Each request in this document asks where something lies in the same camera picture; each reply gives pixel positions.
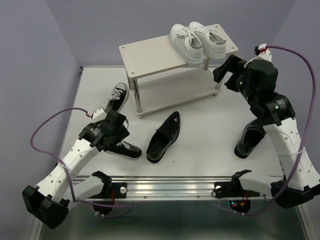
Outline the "black canvas sneaker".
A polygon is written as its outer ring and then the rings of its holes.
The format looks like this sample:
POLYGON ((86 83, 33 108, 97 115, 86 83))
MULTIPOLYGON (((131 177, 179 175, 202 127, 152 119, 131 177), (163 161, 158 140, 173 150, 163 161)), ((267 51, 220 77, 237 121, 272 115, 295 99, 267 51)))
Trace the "black canvas sneaker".
POLYGON ((111 145, 106 152, 132 160, 138 160, 142 156, 142 150, 139 147, 124 140, 117 144, 111 145))
POLYGON ((119 112, 125 102, 127 101, 129 96, 129 90, 127 88, 127 85, 124 82, 118 83, 112 93, 110 94, 108 99, 108 103, 105 108, 105 112, 108 113, 110 110, 119 112))

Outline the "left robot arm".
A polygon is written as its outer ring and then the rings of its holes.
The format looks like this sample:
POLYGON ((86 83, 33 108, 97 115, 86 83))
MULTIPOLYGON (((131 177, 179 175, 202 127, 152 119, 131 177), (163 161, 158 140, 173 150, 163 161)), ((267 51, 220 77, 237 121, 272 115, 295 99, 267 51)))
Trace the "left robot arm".
POLYGON ((52 154, 58 162, 55 168, 35 186, 28 185, 22 191, 27 211, 50 229, 55 229, 80 203, 100 209, 116 208, 117 191, 110 176, 96 171, 76 186, 72 181, 97 154, 129 136, 124 125, 127 121, 125 115, 111 110, 104 119, 83 128, 63 159, 52 154))

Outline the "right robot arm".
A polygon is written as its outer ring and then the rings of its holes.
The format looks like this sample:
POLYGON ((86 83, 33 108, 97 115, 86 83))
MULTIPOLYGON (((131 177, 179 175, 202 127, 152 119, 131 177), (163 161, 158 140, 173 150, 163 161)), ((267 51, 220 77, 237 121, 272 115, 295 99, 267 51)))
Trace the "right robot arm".
POLYGON ((302 146, 294 109, 289 99, 275 92, 278 69, 265 59, 246 62, 235 55, 213 70, 219 83, 230 72, 225 83, 229 90, 240 92, 250 111, 262 123, 276 149, 283 177, 263 176, 251 170, 236 172, 230 182, 220 182, 217 198, 240 197, 245 192, 272 196, 282 208, 304 204, 320 193, 320 175, 302 146))

